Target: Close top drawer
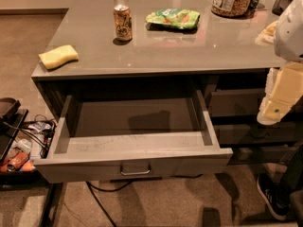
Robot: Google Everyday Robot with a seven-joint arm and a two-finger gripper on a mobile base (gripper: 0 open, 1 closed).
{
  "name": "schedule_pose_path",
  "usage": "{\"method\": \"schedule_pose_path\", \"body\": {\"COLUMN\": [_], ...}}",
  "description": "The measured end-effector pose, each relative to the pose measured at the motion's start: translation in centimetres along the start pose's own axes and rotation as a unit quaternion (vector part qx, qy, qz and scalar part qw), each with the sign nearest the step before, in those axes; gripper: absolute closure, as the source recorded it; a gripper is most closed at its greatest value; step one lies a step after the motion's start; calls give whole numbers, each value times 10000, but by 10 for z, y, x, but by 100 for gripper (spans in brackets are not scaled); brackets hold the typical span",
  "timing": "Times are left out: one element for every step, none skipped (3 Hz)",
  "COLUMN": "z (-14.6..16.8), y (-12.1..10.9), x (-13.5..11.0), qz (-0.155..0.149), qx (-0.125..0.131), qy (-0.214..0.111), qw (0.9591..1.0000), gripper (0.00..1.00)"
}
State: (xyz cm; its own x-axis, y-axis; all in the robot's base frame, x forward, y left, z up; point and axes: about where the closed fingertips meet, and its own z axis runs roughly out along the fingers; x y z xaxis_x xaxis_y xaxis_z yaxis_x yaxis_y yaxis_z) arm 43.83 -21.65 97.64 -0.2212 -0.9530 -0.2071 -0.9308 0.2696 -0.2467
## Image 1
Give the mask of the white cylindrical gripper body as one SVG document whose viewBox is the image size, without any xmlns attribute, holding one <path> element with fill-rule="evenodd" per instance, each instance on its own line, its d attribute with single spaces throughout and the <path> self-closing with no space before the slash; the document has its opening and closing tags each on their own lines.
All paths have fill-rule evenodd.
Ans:
<svg viewBox="0 0 303 227">
<path fill-rule="evenodd" d="M 278 69 L 271 68 L 268 72 L 267 79 L 266 79 L 265 94 L 266 94 L 266 97 L 268 97 L 271 100 L 276 100 L 274 88 L 275 88 L 275 84 L 276 84 L 277 74 L 278 74 Z"/>
</svg>

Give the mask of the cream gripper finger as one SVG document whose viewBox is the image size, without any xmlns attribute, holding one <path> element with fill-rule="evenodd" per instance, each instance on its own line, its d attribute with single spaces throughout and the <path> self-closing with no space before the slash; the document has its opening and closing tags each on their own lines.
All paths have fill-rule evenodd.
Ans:
<svg viewBox="0 0 303 227">
<path fill-rule="evenodd" d="M 278 69 L 274 88 L 276 100 L 263 98 L 259 106 L 257 121 L 262 125 L 274 125 L 303 97 L 303 64 L 289 62 Z"/>
</svg>

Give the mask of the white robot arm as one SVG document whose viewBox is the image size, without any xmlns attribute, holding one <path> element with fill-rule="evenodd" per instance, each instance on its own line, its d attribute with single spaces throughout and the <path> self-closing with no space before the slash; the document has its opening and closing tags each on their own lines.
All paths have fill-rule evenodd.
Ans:
<svg viewBox="0 0 303 227">
<path fill-rule="evenodd" d="M 260 124 L 274 125 L 303 96 L 303 0 L 293 0 L 267 31 L 273 33 L 275 54 L 286 61 L 269 70 L 257 116 Z"/>
</svg>

